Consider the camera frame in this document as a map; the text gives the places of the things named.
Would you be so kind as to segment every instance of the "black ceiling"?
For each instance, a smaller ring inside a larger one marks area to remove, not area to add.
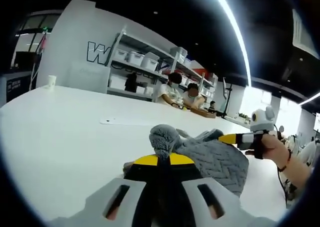
[[[26,10],[63,9],[69,1],[30,0]],[[247,83],[243,78],[247,75],[238,40],[217,0],[91,1],[96,1],[97,8],[127,17],[182,46],[192,59],[218,76],[225,76],[230,83],[243,86]],[[297,102],[302,101],[299,96],[255,80],[263,79],[306,97],[320,91],[320,60],[292,45],[292,5],[288,0],[227,2],[244,39],[254,87]],[[305,108],[320,112],[320,100],[306,104]]]

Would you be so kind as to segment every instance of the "white countertop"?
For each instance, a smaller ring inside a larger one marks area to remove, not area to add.
[[[45,221],[82,210],[89,195],[121,175],[125,162],[153,154],[152,126],[172,125],[191,136],[213,128],[225,134],[248,132],[222,118],[61,86],[54,91],[37,88],[19,96],[0,109],[0,117],[8,172]],[[102,118],[110,117],[127,118],[137,125],[100,124]],[[285,195],[273,162],[249,158],[240,200],[252,215],[273,220],[283,216]]]

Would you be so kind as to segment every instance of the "ceiling light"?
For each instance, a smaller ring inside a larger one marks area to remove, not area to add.
[[[314,96],[312,96],[311,98],[308,98],[307,100],[301,102],[299,105],[302,106],[306,103],[309,103],[310,101],[313,101],[314,99],[318,98],[320,96],[320,92],[316,93]]]
[[[229,18],[229,21],[233,27],[233,30],[235,32],[235,35],[238,39],[241,51],[242,51],[242,55],[243,55],[243,59],[244,59],[244,65],[245,65],[245,69],[246,69],[246,75],[248,78],[248,85],[249,87],[251,87],[251,75],[250,75],[250,65],[249,65],[249,59],[248,59],[248,54],[247,54],[247,50],[246,50],[246,46],[245,46],[245,42],[244,39],[241,35],[239,26],[237,24],[236,18],[234,16],[234,14],[232,13],[228,3],[226,0],[218,0],[218,2],[220,3],[221,7],[223,8],[224,12],[226,13],[226,15]]]

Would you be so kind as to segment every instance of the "white shirt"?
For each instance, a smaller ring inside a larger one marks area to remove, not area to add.
[[[195,101],[201,99],[201,98],[202,98],[202,95],[201,95],[201,94],[198,94],[198,96],[196,96],[196,97],[190,97],[190,96],[188,95],[188,91],[186,91],[186,92],[183,92],[182,98],[183,98],[184,100],[188,101],[190,104],[193,104]]]
[[[165,100],[162,98],[162,95],[166,94],[173,102],[181,103],[182,104],[182,97],[179,91],[175,88],[172,88],[168,84],[164,83],[160,86],[160,89],[157,94],[156,103],[169,105]]]

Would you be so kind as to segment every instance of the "gray plush toy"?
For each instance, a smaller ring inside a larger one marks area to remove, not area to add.
[[[187,156],[194,161],[204,178],[214,178],[240,196],[247,179],[249,161],[233,145],[218,141],[222,135],[220,130],[213,129],[192,138],[183,130],[160,124],[151,129],[149,139],[159,158],[166,158],[171,152]],[[124,164],[124,171],[131,164]]]

